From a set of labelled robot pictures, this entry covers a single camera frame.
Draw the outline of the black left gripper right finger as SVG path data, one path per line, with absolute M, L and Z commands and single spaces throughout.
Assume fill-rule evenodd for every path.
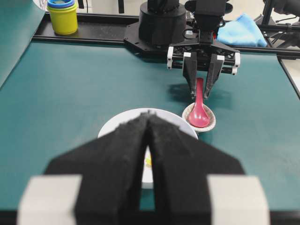
M 155 212 L 167 225 L 210 225 L 209 174 L 244 175 L 240 161 L 151 114 L 146 137 L 152 157 Z

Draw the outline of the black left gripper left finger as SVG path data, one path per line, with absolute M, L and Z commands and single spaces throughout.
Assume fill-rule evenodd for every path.
M 75 203 L 79 225 L 119 225 L 139 212 L 149 115 L 142 113 L 49 162 L 45 175 L 82 176 Z

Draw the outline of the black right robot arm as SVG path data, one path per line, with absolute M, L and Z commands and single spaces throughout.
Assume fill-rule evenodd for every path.
M 196 33 L 184 37 L 183 42 L 171 44 L 167 52 L 167 68 L 182 68 L 192 98 L 196 96 L 196 74 L 206 71 L 204 98 L 208 98 L 221 73 L 236 75 L 241 63 L 240 52 L 217 41 L 218 30 L 225 26 L 223 17 L 233 6 L 226 0 L 189 0 L 185 9 L 194 18 L 190 28 L 183 30 Z

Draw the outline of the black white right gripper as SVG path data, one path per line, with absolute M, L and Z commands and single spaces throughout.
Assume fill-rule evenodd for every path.
M 204 32 L 195 38 L 169 45 L 167 68 L 181 68 L 192 99 L 196 96 L 196 74 L 207 71 L 204 98 L 207 99 L 220 73 L 236 75 L 240 66 L 240 52 L 215 39 L 214 32 Z

